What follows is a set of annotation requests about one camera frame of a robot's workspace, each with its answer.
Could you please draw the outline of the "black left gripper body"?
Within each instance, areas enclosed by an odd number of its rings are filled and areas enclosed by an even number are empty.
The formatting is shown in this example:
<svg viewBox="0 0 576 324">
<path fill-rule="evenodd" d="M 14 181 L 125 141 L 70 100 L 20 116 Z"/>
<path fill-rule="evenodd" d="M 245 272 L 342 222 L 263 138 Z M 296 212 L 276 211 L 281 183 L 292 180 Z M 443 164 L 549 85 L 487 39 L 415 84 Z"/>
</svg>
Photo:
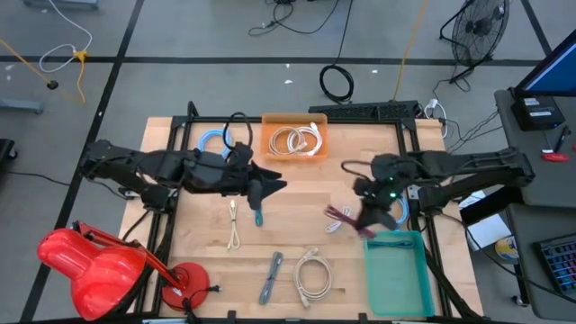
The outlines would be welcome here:
<svg viewBox="0 0 576 324">
<path fill-rule="evenodd" d="M 223 196 L 246 196 L 249 207 L 256 211 L 262 206 L 264 185 L 262 173 L 252 161 L 253 155 L 249 145 L 237 142 L 222 167 L 223 174 L 217 186 Z"/>
</svg>

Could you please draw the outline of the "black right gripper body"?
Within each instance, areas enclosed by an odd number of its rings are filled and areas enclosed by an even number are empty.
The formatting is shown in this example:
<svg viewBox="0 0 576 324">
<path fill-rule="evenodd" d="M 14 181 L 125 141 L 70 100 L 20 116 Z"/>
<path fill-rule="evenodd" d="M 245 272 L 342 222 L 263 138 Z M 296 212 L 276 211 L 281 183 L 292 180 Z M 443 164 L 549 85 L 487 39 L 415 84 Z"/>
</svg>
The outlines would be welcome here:
<svg viewBox="0 0 576 324">
<path fill-rule="evenodd" d="M 401 189 L 389 181 L 379 182 L 358 177 L 354 181 L 354 192 L 365 210 L 389 212 L 392 205 L 402 198 Z"/>
</svg>

